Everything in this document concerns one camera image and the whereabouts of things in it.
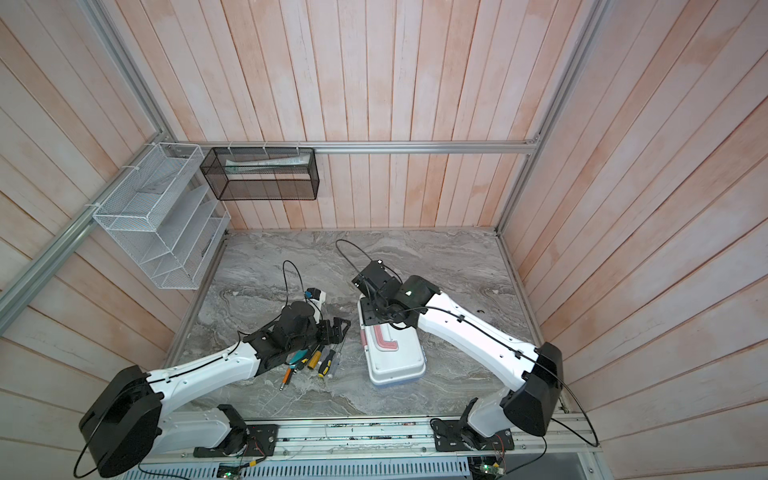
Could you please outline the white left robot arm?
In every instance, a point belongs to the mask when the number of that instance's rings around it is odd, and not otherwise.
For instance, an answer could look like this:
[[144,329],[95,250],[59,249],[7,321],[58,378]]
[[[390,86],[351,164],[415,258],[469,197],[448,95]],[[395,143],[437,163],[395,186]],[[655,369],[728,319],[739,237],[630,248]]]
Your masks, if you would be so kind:
[[149,372],[139,366],[119,371],[84,414],[79,430],[95,472],[115,477],[157,453],[193,448],[203,454],[239,456],[253,448],[248,426],[236,408],[222,404],[202,412],[182,406],[224,386],[250,380],[287,364],[302,350],[329,344],[324,292],[284,306],[257,331],[241,335],[219,352]]

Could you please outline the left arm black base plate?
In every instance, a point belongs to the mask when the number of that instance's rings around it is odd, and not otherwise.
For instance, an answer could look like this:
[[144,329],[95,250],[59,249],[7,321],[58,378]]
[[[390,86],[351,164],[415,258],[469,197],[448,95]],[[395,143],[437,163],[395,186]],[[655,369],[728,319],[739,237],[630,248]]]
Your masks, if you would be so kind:
[[195,458],[223,458],[227,456],[272,456],[278,439],[277,424],[235,426],[215,447],[196,447]]

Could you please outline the white and blue tool box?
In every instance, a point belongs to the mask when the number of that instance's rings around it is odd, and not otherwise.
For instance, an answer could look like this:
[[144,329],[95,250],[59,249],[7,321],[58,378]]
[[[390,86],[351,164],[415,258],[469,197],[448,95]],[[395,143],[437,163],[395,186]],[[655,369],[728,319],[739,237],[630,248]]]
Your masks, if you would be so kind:
[[364,296],[359,298],[357,308],[370,381],[384,387],[421,378],[427,362],[416,330],[398,330],[390,324],[367,325],[366,321],[375,317],[370,301]]

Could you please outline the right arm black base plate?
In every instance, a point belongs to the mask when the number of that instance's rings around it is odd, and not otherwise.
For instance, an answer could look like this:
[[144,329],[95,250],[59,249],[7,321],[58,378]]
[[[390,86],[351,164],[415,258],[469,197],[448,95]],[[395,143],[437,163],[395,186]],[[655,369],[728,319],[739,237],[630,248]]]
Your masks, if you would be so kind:
[[491,437],[483,437],[470,428],[463,420],[445,420],[432,418],[429,422],[434,435],[435,449],[438,452],[460,451],[507,451],[514,450],[514,441],[510,435],[498,432]]

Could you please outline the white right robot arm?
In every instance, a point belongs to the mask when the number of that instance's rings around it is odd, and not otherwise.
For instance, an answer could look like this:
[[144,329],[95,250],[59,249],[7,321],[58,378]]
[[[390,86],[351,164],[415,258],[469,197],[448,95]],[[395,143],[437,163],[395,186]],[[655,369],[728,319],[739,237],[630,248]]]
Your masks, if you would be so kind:
[[440,287],[412,275],[402,281],[372,260],[352,279],[360,291],[360,319],[366,326],[389,324],[420,329],[463,351],[504,385],[475,398],[460,420],[432,421],[433,431],[477,449],[503,430],[516,427],[543,437],[564,387],[561,351],[503,333],[456,303]]

